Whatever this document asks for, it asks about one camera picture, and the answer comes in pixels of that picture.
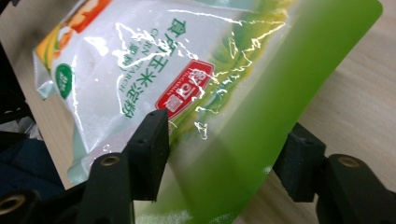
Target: green circular logo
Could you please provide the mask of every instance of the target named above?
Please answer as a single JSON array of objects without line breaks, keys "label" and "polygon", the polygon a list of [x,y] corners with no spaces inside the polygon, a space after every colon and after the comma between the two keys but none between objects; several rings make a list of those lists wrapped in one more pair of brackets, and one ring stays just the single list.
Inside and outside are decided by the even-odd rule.
[{"label": "green circular logo", "polygon": [[55,70],[56,85],[61,92],[62,98],[66,99],[72,90],[73,71],[66,63],[59,64]]}]

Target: red label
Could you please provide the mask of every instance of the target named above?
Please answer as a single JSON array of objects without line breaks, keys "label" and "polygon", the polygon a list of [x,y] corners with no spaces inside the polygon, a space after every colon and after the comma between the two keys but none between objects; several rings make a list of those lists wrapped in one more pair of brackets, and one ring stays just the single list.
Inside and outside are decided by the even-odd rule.
[{"label": "red label", "polygon": [[168,108],[169,119],[173,118],[204,94],[204,88],[209,83],[213,69],[213,64],[191,60],[155,106]]}]

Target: plastic bag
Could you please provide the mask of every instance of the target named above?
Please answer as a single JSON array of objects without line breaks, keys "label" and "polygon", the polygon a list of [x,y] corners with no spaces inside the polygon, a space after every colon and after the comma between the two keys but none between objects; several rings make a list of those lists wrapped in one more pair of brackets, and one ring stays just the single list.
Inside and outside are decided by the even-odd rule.
[{"label": "plastic bag", "polygon": [[59,92],[75,119],[69,178],[84,181],[167,107],[171,156],[137,222],[232,222],[380,11],[374,0],[79,2],[34,51],[37,90]]}]

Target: wooden table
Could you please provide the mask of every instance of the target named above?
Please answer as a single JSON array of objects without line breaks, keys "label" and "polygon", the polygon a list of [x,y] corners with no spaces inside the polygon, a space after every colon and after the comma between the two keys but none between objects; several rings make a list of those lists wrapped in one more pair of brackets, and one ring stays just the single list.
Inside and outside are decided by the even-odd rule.
[{"label": "wooden table", "polygon": [[[1,42],[66,188],[71,187],[66,170],[72,162],[73,119],[60,97],[41,101],[36,93],[31,50],[76,2],[21,1],[0,17]],[[326,143],[328,155],[360,158],[396,190],[396,1],[380,2],[383,16],[333,72],[300,122]],[[293,203],[271,173],[235,223],[317,223],[314,207]]]}]

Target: table surface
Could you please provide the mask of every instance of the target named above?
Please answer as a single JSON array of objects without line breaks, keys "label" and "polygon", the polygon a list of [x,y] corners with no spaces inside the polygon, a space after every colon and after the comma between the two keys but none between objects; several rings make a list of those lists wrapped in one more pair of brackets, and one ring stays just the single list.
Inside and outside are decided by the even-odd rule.
[{"label": "table surface", "polygon": [[[72,162],[73,119],[59,96],[35,91],[32,49],[77,0],[21,1],[0,17],[0,40],[64,186]],[[381,18],[335,69],[299,122],[321,139],[327,155],[365,161],[396,190],[396,1],[380,0]],[[293,203],[271,173],[235,223],[317,223],[313,203]]]}]

